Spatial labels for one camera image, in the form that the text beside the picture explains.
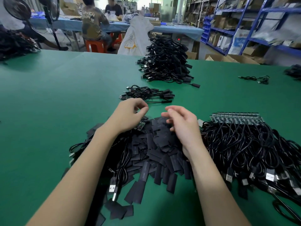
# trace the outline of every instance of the green workbench surface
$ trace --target green workbench surface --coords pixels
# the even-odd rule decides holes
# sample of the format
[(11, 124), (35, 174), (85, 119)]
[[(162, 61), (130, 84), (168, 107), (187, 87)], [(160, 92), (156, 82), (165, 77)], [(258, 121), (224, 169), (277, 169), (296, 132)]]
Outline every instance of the green workbench surface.
[[(114, 54), (42, 50), (0, 64), (0, 225), (19, 226), (34, 214), (69, 166), (69, 147), (86, 131), (105, 122), (133, 84), (175, 94), (173, 105), (186, 107), (207, 121), (213, 112), (259, 112), (288, 139), (300, 142), (301, 83), (283, 74), (285, 67), (189, 60), (195, 88), (187, 84), (141, 79), (137, 57)], [(269, 75), (270, 84), (238, 76)], [(164, 105), (150, 105), (150, 118)], [(133, 181), (122, 188), (123, 200)], [(272, 206), (273, 197), (256, 189), (249, 200), (232, 194), (253, 225), (294, 225)], [(285, 200), (301, 214), (301, 207)], [(134, 216), (106, 225), (204, 225), (192, 180), (178, 176), (175, 194), (149, 176)]]

